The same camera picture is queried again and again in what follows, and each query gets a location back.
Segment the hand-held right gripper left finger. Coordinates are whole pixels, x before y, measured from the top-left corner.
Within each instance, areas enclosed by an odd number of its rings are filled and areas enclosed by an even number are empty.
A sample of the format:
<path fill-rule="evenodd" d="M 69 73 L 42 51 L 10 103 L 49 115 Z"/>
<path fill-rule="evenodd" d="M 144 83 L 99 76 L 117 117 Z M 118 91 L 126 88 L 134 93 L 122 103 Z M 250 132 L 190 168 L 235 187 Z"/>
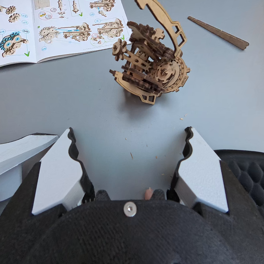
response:
<path fill-rule="evenodd" d="M 93 184 L 78 155 L 76 138 L 70 127 L 41 159 L 33 215 L 60 204 L 69 211 L 77 207 L 85 196 L 87 201 L 94 200 Z"/>

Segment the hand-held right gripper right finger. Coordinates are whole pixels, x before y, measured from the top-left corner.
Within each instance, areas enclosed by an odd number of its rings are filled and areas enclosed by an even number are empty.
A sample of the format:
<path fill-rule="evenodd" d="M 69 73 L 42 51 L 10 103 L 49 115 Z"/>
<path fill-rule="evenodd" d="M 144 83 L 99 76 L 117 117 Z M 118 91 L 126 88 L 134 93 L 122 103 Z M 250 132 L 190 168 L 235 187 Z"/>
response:
<path fill-rule="evenodd" d="M 229 211 L 222 176 L 221 159 L 193 127 L 187 127 L 183 159 L 176 166 L 167 190 L 167 200 L 191 209 L 205 205 L 219 212 Z"/>

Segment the wooden mechanical model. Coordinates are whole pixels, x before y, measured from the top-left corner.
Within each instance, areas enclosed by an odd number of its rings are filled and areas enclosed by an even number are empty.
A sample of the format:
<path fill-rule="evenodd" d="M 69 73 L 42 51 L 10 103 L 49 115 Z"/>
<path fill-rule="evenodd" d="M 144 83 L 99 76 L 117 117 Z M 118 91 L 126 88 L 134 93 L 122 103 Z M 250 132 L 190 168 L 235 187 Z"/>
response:
<path fill-rule="evenodd" d="M 140 9 L 148 7 L 155 19 L 168 33 L 174 50 L 161 43 L 165 37 L 160 28 L 137 24 L 128 21 L 127 26 L 132 30 L 129 41 L 131 50 L 127 49 L 127 42 L 118 39 L 112 47 L 115 60 L 126 60 L 126 64 L 119 71 L 110 70 L 115 81 L 125 90 L 140 98 L 144 103 L 155 104 L 157 97 L 164 93 L 177 92 L 183 87 L 190 72 L 182 59 L 181 48 L 187 38 L 178 21 L 173 21 L 163 6 L 156 0 L 136 0 Z"/>

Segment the black padded case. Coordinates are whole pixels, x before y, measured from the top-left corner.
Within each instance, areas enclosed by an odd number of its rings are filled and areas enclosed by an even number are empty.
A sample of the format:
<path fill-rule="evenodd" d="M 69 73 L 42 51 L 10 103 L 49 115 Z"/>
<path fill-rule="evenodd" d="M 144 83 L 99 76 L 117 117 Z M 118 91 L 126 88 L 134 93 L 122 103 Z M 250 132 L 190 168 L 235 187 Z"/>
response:
<path fill-rule="evenodd" d="M 259 209 L 264 207 L 264 153 L 247 150 L 215 150 L 225 161 Z"/>

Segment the tapered wooden stick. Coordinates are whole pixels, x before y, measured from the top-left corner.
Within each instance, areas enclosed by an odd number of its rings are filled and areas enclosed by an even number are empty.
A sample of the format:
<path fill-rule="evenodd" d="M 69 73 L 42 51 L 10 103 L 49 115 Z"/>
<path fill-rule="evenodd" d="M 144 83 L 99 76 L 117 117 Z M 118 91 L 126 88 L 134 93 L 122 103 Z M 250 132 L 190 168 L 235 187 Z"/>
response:
<path fill-rule="evenodd" d="M 214 35 L 217 35 L 218 37 L 222 38 L 223 40 L 229 42 L 230 44 L 236 46 L 237 48 L 240 48 L 241 50 L 245 50 L 249 43 L 247 41 L 244 41 L 234 35 L 231 35 L 225 31 L 222 31 L 216 27 L 213 27 L 212 25 L 209 25 L 203 21 L 200 21 L 196 18 L 193 18 L 191 16 L 187 17 L 190 21 L 196 23 L 197 25 L 201 26 L 202 28 L 208 30 L 209 32 L 213 33 Z"/>

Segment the open instruction booklet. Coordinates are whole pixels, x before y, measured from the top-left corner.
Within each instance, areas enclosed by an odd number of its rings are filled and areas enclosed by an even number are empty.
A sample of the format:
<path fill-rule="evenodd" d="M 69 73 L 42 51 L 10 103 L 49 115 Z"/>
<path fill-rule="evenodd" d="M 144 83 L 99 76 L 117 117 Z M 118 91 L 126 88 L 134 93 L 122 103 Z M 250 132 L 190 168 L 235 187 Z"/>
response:
<path fill-rule="evenodd" d="M 3 0 L 0 66 L 112 48 L 131 29 L 120 0 Z"/>

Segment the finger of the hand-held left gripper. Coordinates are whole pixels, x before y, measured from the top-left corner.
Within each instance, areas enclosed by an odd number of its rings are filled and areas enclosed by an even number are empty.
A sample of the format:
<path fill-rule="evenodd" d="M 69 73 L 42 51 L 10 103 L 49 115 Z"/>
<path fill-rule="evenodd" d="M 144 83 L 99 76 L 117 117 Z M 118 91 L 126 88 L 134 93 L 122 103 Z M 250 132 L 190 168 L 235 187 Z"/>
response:
<path fill-rule="evenodd" d="M 58 140 L 57 135 L 35 133 L 0 144 L 0 201 L 12 197 L 22 183 L 22 163 Z"/>

